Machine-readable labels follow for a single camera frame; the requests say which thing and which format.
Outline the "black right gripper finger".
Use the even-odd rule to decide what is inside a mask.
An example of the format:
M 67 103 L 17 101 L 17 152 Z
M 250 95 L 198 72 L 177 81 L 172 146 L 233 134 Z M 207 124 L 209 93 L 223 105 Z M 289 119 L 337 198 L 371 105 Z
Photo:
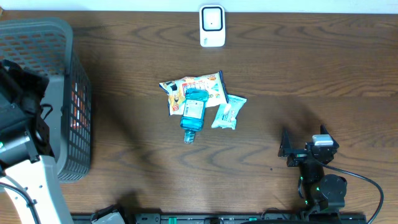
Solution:
M 292 147 L 290 145 L 289 134 L 287 129 L 284 128 L 282 132 L 282 139 L 280 142 L 278 156 L 287 157 L 291 154 L 291 152 L 292 152 Z
M 323 125 L 323 124 L 320 126 L 320 134 L 329 134 L 331 136 L 331 134 L 327 131 L 325 125 Z M 333 148 L 339 148 L 339 144 L 335 141 L 335 139 L 333 137 L 332 137 L 332 139 L 334 141 L 332 147 Z

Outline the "small teal wipes packet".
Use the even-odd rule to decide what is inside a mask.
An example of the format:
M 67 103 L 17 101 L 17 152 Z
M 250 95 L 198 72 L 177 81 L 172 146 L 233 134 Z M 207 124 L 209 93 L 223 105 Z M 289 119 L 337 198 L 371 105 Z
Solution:
M 228 95 L 228 103 L 220 104 L 211 127 L 223 129 L 231 128 L 235 130 L 237 123 L 236 117 L 246 102 L 247 99 L 243 97 Z

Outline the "teal mouthwash bottle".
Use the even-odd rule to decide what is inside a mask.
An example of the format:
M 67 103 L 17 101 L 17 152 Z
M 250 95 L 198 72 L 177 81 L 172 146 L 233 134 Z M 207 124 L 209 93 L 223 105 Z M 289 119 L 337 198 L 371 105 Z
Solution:
M 195 134 L 203 129 L 208 98 L 206 90 L 190 88 L 186 91 L 185 108 L 180 120 L 180 127 L 185 131 L 185 144 L 192 144 Z

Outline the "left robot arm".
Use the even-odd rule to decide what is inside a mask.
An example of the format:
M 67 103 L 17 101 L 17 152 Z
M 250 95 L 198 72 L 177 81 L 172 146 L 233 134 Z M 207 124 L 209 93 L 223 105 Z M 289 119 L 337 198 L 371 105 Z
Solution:
M 1 187 L 22 223 L 72 223 L 42 116 L 49 79 L 1 61 Z

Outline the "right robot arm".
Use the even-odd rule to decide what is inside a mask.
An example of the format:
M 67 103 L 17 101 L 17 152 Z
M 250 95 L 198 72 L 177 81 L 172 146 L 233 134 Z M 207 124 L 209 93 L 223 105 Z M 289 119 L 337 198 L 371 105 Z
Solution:
M 298 193 L 307 207 L 300 216 L 306 221 L 324 219 L 326 215 L 336 218 L 339 209 L 345 206 L 346 179 L 324 173 L 324 168 L 334 159 L 338 148 L 339 144 L 324 126 L 320 126 L 320 134 L 312 136 L 312 140 L 306 142 L 302 149 L 293 148 L 288 131 L 285 129 L 282 132 L 278 156 L 287 159 L 288 167 L 300 170 Z

